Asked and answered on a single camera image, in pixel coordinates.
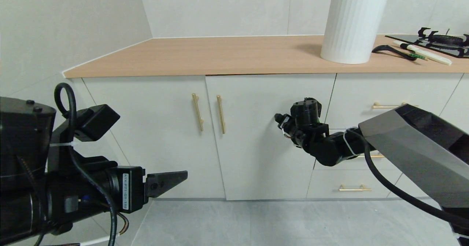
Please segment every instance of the white cabinet door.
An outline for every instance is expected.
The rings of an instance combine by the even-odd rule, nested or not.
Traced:
[[[130,165],[146,173],[189,171],[164,198],[224,198],[203,76],[86,78],[96,104],[120,116],[112,127]],[[204,120],[200,131],[192,93]]]
[[[314,157],[296,148],[273,116],[313,97],[324,121],[335,74],[206,77],[226,199],[306,198]],[[222,132],[217,96],[225,120]]]
[[[403,102],[439,115],[462,74],[386,73],[337,74],[326,123],[331,129],[345,129],[382,114]]]
[[[469,74],[464,74],[440,117],[469,133]]]
[[[400,176],[399,180],[396,183],[396,187],[416,198],[428,197],[428,195],[405,174],[402,174]],[[393,192],[389,192],[389,195],[387,197],[397,198],[398,196],[396,196]]]
[[[395,184],[399,170],[380,170]],[[337,198],[385,198],[389,190],[378,181],[370,170],[314,170],[308,191],[309,199]]]

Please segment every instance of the gray floor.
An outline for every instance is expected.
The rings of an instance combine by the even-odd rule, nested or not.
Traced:
[[[154,201],[132,245],[459,244],[449,224],[405,201]]]

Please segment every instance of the gas stove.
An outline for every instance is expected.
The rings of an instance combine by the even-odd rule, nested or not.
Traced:
[[[386,37],[432,49],[456,58],[469,58],[469,34],[452,36],[446,32],[445,35],[442,35],[436,34],[438,31],[433,30],[427,35],[425,34],[427,30],[430,28],[423,27],[417,34],[392,34],[386,35]]]

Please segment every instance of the drawer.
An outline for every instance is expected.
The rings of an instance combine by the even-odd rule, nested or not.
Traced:
[[[389,111],[403,102],[439,115],[462,74],[337,74],[325,123],[345,129]],[[389,109],[373,109],[377,102]]]
[[[344,131],[343,129],[330,129],[330,134]],[[378,169],[396,169],[397,167],[394,166],[388,159],[386,159],[382,154],[378,151],[371,152],[373,163],[375,164],[376,168]],[[368,165],[365,161],[365,156],[361,154],[359,157],[347,161],[343,161],[335,166],[324,166],[316,161],[314,165],[315,170],[369,170]]]
[[[380,170],[380,173],[393,184],[401,175],[399,170]],[[388,194],[389,190],[369,170],[313,170],[307,198],[385,198]]]
[[[400,176],[399,180],[397,181],[396,186],[399,189],[402,189],[402,191],[416,198],[428,197],[428,195],[422,189],[420,189],[420,187],[414,184],[414,182],[410,178],[408,178],[405,174],[402,174],[402,176]],[[397,198],[397,196],[392,192],[390,192],[387,197]]]

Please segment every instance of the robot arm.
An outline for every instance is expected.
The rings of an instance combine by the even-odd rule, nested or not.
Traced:
[[[345,132],[329,134],[319,122],[321,104],[296,102],[288,114],[275,114],[278,128],[325,166],[364,153],[375,177],[388,189],[429,214],[450,222],[455,233],[469,236],[469,136],[438,116],[404,104]],[[443,212],[406,194],[376,169],[370,151],[378,150],[437,201]],[[469,239],[459,238],[462,245]]]
[[[325,166],[335,166],[347,159],[353,159],[365,151],[360,139],[352,132],[362,135],[360,128],[350,128],[344,132],[329,134],[329,125],[319,122],[321,103],[313,98],[305,98],[293,104],[290,114],[275,114],[278,128],[286,138],[314,156]]]
[[[60,86],[74,102],[71,87]],[[73,138],[96,141],[120,116],[105,104],[76,113],[71,104],[73,113],[68,113],[60,102],[60,89],[57,93],[56,88],[55,96],[67,120],[54,131],[56,111],[52,107],[33,100],[0,98],[0,245],[40,234],[39,245],[44,234],[70,231],[73,223],[96,214],[110,210],[119,216],[130,214],[188,177],[187,171],[157,173],[147,174],[144,181],[141,166],[118,166],[104,156],[83,157],[71,146]],[[116,215],[111,221],[115,230]],[[101,239],[112,245],[115,238]]]

